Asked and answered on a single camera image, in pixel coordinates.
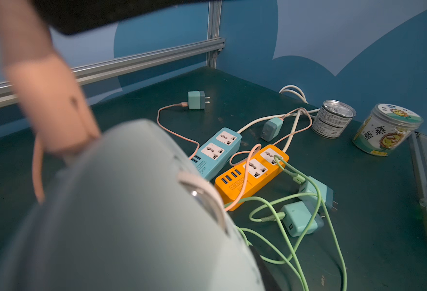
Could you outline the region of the teal charger with green cable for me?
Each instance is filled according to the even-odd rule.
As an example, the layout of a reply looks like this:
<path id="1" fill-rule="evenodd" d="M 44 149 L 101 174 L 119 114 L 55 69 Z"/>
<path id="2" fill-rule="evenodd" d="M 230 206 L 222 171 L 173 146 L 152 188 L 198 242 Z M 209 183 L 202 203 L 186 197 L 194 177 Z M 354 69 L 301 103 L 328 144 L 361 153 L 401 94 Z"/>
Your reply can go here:
<path id="1" fill-rule="evenodd" d="M 284 205 L 281 210 L 285 214 L 282 222 L 291 237 L 300 236 L 308 225 L 315 206 L 309 201 L 297 201 Z"/>

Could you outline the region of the pale green wireless mouse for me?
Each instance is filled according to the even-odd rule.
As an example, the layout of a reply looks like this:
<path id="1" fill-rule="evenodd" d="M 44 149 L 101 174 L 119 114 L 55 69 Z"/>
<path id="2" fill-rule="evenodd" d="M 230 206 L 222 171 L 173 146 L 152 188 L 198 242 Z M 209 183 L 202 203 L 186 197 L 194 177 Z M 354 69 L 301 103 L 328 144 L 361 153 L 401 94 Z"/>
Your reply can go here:
<path id="1" fill-rule="evenodd" d="M 262 291 L 215 187 L 154 122 L 108 130 L 47 189 L 0 260 L 0 291 Z"/>

